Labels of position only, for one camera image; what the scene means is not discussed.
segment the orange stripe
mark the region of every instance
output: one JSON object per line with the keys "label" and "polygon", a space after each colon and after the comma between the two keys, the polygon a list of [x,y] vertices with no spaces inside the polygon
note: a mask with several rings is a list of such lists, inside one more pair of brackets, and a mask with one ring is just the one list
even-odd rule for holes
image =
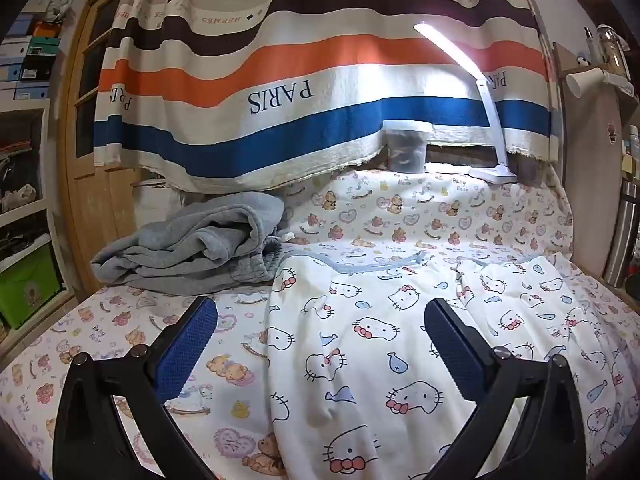
{"label": "orange stripe", "polygon": [[[517,66],[547,79],[542,54],[516,41],[497,41],[489,48],[458,46],[489,75],[500,67]],[[315,43],[265,46],[252,53],[235,72],[209,80],[198,79],[180,68],[137,72],[129,67],[127,59],[119,59],[115,68],[100,72],[98,89],[109,91],[115,84],[124,84],[131,94],[162,96],[166,101],[183,101],[207,108],[219,105],[224,99],[247,88],[328,68],[366,63],[454,64],[454,61],[423,38],[386,40],[360,34],[336,36]]]}

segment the hello kitty print blanket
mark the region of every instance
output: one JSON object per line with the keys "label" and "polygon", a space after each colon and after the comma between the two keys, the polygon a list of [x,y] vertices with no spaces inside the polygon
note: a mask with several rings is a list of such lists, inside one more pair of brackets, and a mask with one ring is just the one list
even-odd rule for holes
{"label": "hello kitty print blanket", "polygon": [[[282,264],[270,297],[268,387],[289,478],[421,478],[438,461],[475,404],[462,398],[425,332],[424,307],[434,298],[449,301],[491,346],[527,360],[567,358],[586,466],[622,443],[638,415],[640,351],[544,256],[463,260],[457,269],[434,258],[396,263],[338,270],[307,253]],[[637,329],[636,314],[618,314]],[[499,464],[523,406],[512,410],[485,472]]]}

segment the lamp base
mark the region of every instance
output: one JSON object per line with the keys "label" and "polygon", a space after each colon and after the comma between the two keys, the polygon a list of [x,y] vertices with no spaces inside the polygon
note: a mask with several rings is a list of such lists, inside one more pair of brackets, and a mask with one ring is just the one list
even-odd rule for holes
{"label": "lamp base", "polygon": [[508,166],[501,164],[495,168],[470,168],[469,176],[480,178],[490,184],[510,184],[518,181],[518,177],[511,173]]}

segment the blue foam pad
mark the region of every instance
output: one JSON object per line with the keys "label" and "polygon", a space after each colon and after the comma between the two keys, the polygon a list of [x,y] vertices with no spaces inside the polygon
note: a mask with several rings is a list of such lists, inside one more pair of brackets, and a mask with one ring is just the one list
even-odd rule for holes
{"label": "blue foam pad", "polygon": [[198,362],[218,323],[218,310],[205,298],[164,352],[156,367],[156,396],[164,403],[175,399]]}
{"label": "blue foam pad", "polygon": [[466,400],[480,402],[486,393],[485,368],[465,335],[436,301],[430,301],[424,309],[424,327],[460,394]]}

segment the white desk lamp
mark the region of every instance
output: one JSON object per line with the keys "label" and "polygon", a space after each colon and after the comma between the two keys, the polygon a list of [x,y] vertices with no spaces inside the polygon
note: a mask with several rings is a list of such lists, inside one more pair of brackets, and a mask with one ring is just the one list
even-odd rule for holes
{"label": "white desk lamp", "polygon": [[486,116],[489,119],[489,126],[491,127],[492,135],[494,136],[494,147],[495,154],[498,157],[498,165],[495,168],[469,167],[468,170],[465,170],[465,173],[468,173],[469,176],[475,178],[481,178],[491,184],[508,184],[510,182],[516,182],[517,176],[509,170],[509,164],[507,162],[507,147],[504,143],[502,125],[500,124],[500,118],[498,117],[498,110],[496,109],[494,100],[489,92],[486,76],[478,66],[471,61],[469,56],[445,38],[439,31],[431,27],[431,25],[418,23],[414,26],[414,29],[420,32],[420,34],[425,38],[431,40],[437,47],[442,49],[462,68],[476,78],[476,85],[478,85],[482,104],[484,104],[484,110],[486,111]]}

